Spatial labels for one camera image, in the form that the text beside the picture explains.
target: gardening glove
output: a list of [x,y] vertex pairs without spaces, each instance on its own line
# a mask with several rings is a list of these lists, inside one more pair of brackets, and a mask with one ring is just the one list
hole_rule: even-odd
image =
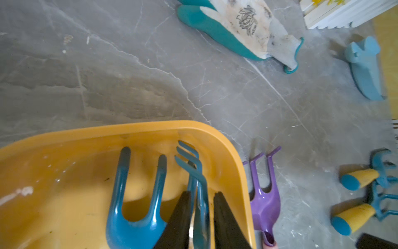
[[299,64],[304,39],[289,35],[263,0],[179,0],[178,18],[202,30],[235,53],[252,60],[274,57],[286,73]]

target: blue hand rake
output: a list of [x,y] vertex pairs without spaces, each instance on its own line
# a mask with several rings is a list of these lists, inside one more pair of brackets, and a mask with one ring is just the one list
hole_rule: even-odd
[[128,147],[124,147],[120,152],[106,224],[106,240],[111,249],[152,249],[166,227],[166,222],[160,217],[160,203],[166,179],[167,158],[165,155],[159,157],[148,214],[140,221],[129,222],[122,215],[122,204],[130,167],[130,154]]
[[188,187],[190,182],[195,185],[197,184],[197,201],[193,225],[193,245],[196,249],[206,249],[210,247],[210,217],[207,181],[202,175],[202,163],[199,160],[199,153],[182,141],[178,141],[178,144],[194,155],[192,156],[185,150],[177,147],[177,152],[187,159],[188,163],[184,162],[178,156],[174,156],[174,158],[176,159],[177,164],[189,173]]

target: purple garden fork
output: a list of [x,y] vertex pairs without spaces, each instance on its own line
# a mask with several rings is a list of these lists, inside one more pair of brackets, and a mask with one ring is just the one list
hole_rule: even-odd
[[258,181],[256,161],[264,156],[264,153],[260,153],[250,160],[250,170],[252,172],[253,185],[254,185],[254,198],[250,202],[252,207],[252,216],[254,229],[262,231],[263,233],[263,247],[264,248],[277,248],[272,227],[279,217],[281,212],[281,197],[279,196],[278,187],[276,185],[275,172],[273,167],[272,156],[275,155],[281,149],[278,146],[270,154],[267,155],[267,163],[269,169],[269,175],[271,178],[271,190],[265,193]]

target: gray marble floor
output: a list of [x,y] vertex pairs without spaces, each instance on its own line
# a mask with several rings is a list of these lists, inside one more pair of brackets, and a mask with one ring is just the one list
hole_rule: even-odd
[[[298,0],[266,2],[289,33],[305,38],[294,74],[185,26],[177,0],[3,0],[0,145],[95,125],[205,122],[242,160],[282,146],[280,249],[354,248],[360,233],[339,235],[330,214],[364,192],[344,189],[338,174],[367,164],[373,149],[395,148],[388,103],[365,99],[341,60],[351,41],[374,34],[372,23],[306,30]],[[267,186],[265,164],[258,171]],[[396,221],[372,219],[361,231],[397,243]]]

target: white wooden crate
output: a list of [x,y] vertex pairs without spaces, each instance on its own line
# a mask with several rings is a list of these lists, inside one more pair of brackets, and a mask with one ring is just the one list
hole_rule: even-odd
[[358,27],[397,4],[398,0],[345,0],[328,5],[326,0],[314,6],[312,0],[300,1],[307,29]]

